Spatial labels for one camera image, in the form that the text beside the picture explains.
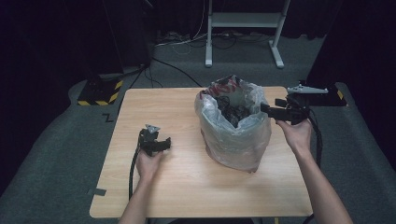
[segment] human hand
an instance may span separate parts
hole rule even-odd
[[[140,181],[150,182],[153,179],[160,166],[162,156],[163,151],[160,151],[154,157],[150,157],[145,150],[140,150],[136,161],[136,168],[140,175]]]
[[[311,155],[310,145],[312,125],[308,119],[305,119],[296,125],[289,125],[283,120],[277,120],[276,124],[282,128],[286,141],[296,156]]]

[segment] human arm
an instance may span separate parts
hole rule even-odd
[[[276,123],[282,128],[300,166],[317,222],[353,223],[338,194],[311,154],[311,123],[308,120],[297,125],[289,125],[281,120]]]
[[[137,183],[136,189],[134,190],[134,195],[128,202],[121,216],[120,224],[145,223],[151,184],[155,174],[157,173],[162,156],[163,151],[159,152],[154,157],[148,156],[144,150],[139,152],[136,161],[136,168],[140,175],[140,179]]]

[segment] person's left hand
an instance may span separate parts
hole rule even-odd
[[[160,166],[163,151],[160,151],[154,157],[150,157],[145,150],[140,150],[137,156],[136,168],[140,175],[140,181],[151,181],[157,173]]]

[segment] forearm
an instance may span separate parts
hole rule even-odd
[[[352,223],[338,194],[311,154],[296,154],[318,223]]]
[[[128,202],[120,224],[143,224],[147,216],[147,207],[149,203],[150,181],[140,180],[134,191],[134,195]]]

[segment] person's right arm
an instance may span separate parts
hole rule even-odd
[[[289,125],[281,120],[276,123],[282,128],[300,166],[317,222],[353,223],[338,194],[311,154],[311,123],[308,120],[297,125]]]

